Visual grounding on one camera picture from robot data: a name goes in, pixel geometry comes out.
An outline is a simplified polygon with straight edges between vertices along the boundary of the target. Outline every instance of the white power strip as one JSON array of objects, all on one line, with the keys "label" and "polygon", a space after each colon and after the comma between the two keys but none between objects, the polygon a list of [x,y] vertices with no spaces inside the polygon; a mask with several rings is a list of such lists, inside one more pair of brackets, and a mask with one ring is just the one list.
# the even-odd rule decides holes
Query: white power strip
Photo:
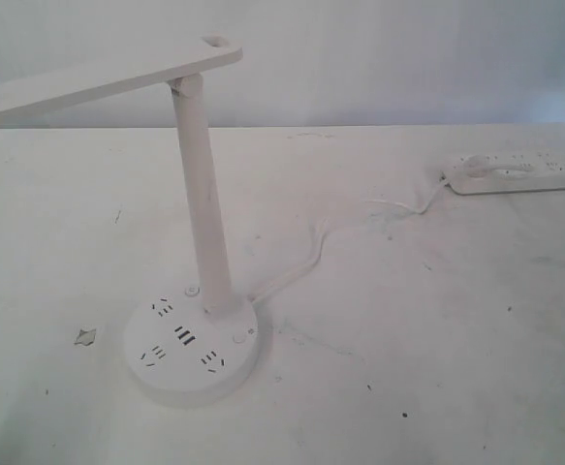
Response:
[{"label": "white power strip", "polygon": [[[465,164],[472,157],[488,168],[511,165],[526,171],[488,170],[484,175],[470,175],[465,172]],[[459,154],[446,162],[443,173],[458,194],[565,189],[565,151],[543,149]]]}]

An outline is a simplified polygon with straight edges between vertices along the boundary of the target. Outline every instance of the white table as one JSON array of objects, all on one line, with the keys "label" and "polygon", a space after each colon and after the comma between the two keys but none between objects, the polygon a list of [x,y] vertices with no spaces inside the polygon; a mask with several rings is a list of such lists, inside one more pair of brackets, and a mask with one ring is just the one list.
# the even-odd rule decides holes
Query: white table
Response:
[{"label": "white table", "polygon": [[[244,293],[333,203],[419,202],[454,152],[565,149],[562,125],[211,136]],[[358,212],[259,307],[248,382],[182,411],[121,349],[140,302],[196,279],[180,170],[173,129],[0,130],[0,464],[565,464],[565,192]]]}]

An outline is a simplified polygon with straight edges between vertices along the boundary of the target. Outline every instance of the white cable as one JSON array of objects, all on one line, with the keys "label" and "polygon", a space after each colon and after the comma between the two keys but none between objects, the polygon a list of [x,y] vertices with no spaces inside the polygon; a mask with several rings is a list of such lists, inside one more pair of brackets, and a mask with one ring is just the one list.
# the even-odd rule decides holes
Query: white cable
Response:
[{"label": "white cable", "polygon": [[[472,162],[470,163],[470,166],[463,166],[461,171],[456,173],[455,176],[472,175],[473,177],[479,177],[479,172],[481,172],[481,170],[482,170],[482,175],[487,175],[489,172],[496,170],[525,171],[525,172],[533,171],[533,169],[529,167],[520,167],[515,165],[478,166],[477,160],[478,160],[477,157],[471,157],[468,160]],[[424,202],[424,204],[422,204],[419,207],[413,207],[400,201],[387,201],[384,199],[363,199],[361,200],[361,203],[379,203],[379,204],[397,206],[409,211],[410,213],[422,215],[426,213],[430,205],[433,203],[440,189],[442,187],[447,186],[450,183],[450,181],[451,180],[448,178],[442,179],[439,182],[439,184],[437,184],[433,188],[432,192],[430,193],[430,196]],[[330,231],[328,230],[328,226],[330,224],[331,217],[332,215],[326,216],[321,221],[321,223],[319,223],[319,226],[316,228],[314,235],[312,237],[312,252],[310,253],[308,259],[299,266],[292,268],[286,273],[272,279],[268,283],[265,283],[260,288],[256,289],[253,293],[248,295],[247,297],[248,300],[250,300],[253,304],[257,304],[258,302],[266,298],[268,295],[271,295],[275,291],[288,286],[293,281],[299,279],[301,276],[304,276],[305,274],[309,273],[319,263],[319,261],[321,260],[321,256],[323,255],[323,245],[325,243],[325,239],[330,233]]]}]

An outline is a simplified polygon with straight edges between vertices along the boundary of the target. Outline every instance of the power socket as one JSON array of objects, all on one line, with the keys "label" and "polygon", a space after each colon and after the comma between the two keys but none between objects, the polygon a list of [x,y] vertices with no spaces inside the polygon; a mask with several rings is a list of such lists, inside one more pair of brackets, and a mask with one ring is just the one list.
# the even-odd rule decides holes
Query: power socket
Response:
[{"label": "power socket", "polygon": [[[532,171],[491,170],[486,175],[471,176],[461,171],[471,157],[486,162],[488,167],[516,165]],[[539,149],[459,154],[450,157],[442,171],[453,190],[464,195],[559,190],[565,189],[565,151]]]},{"label": "power socket", "polygon": [[136,310],[124,333],[127,363],[154,400],[193,407],[217,400],[250,374],[260,337],[247,300],[213,319],[200,300],[168,293]]}]

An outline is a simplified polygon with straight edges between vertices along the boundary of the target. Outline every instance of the power cord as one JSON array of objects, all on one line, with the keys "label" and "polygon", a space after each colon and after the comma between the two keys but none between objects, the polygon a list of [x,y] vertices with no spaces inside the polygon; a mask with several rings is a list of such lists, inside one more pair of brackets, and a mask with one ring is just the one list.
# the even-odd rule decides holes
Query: power cord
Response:
[{"label": "power cord", "polygon": [[[410,213],[422,215],[426,213],[430,205],[433,203],[439,191],[450,184],[451,180],[455,177],[467,175],[470,177],[483,177],[488,175],[489,173],[497,170],[509,170],[509,171],[522,171],[522,172],[532,172],[534,171],[533,167],[528,166],[519,166],[519,165],[491,165],[485,162],[485,158],[476,155],[470,157],[466,160],[466,162],[462,165],[462,167],[453,175],[451,178],[444,177],[431,191],[430,196],[424,202],[424,204],[414,207],[403,203],[401,201],[387,201],[384,199],[363,199],[361,203],[376,203],[388,206],[396,206],[407,210]],[[328,234],[331,233],[330,230],[330,221],[335,218],[336,215],[330,214],[326,216],[315,229],[312,235],[312,252],[310,253],[309,257],[306,261],[289,271],[285,272],[284,274],[272,279],[268,283],[265,283],[261,287],[257,288],[254,292],[250,293],[247,298],[252,304],[256,305],[257,303],[263,301],[269,295],[279,291],[280,289],[285,288],[289,284],[293,283],[294,281],[298,280],[300,277],[305,276],[308,274],[314,267],[319,263],[321,257],[323,255],[323,245],[325,244],[325,239],[327,238]]]}]

